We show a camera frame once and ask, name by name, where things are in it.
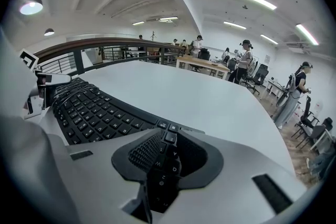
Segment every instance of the black t-shirt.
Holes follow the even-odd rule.
[[[304,79],[305,80],[305,82],[304,82],[304,84],[303,85],[305,85],[306,84],[306,74],[304,73],[304,72],[300,72],[299,74],[297,74],[296,76],[295,76],[295,87],[297,87],[296,89],[300,92],[300,93],[302,93],[302,90],[298,87],[298,85],[300,84],[300,80],[301,79]]]

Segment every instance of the metal railing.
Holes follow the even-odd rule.
[[[84,67],[82,51],[91,48],[99,49],[100,63]],[[92,69],[135,60],[173,65],[176,63],[176,57],[182,56],[184,53],[185,48],[183,47],[150,40],[90,38],[58,44],[35,53],[35,56],[39,58],[38,63],[41,64],[43,72],[67,73],[74,76]],[[64,54],[69,55],[53,60]]]

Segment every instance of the keyboard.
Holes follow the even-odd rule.
[[[204,132],[135,108],[80,78],[57,87],[54,101],[54,115],[69,145],[103,143],[147,129],[160,129],[160,154],[148,173],[148,196],[151,210],[164,213],[177,197],[176,184],[181,178],[176,133]]]

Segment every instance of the wooden handrail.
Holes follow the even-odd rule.
[[[34,55],[39,58],[38,63],[47,61],[54,57],[68,54],[74,50],[83,50],[104,46],[128,46],[128,47],[154,47],[184,50],[183,47],[168,45],[166,43],[155,42],[151,40],[135,39],[135,38],[119,38],[119,37],[100,37],[87,38],[61,43],[39,52]]]

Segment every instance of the round lamp shade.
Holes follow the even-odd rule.
[[[40,12],[42,9],[42,0],[27,0],[20,8],[20,12],[24,15],[31,15]]]
[[[55,32],[54,32],[53,29],[48,28],[48,29],[44,32],[44,35],[45,35],[45,36],[51,36],[51,35],[53,35],[54,33],[55,33]]]

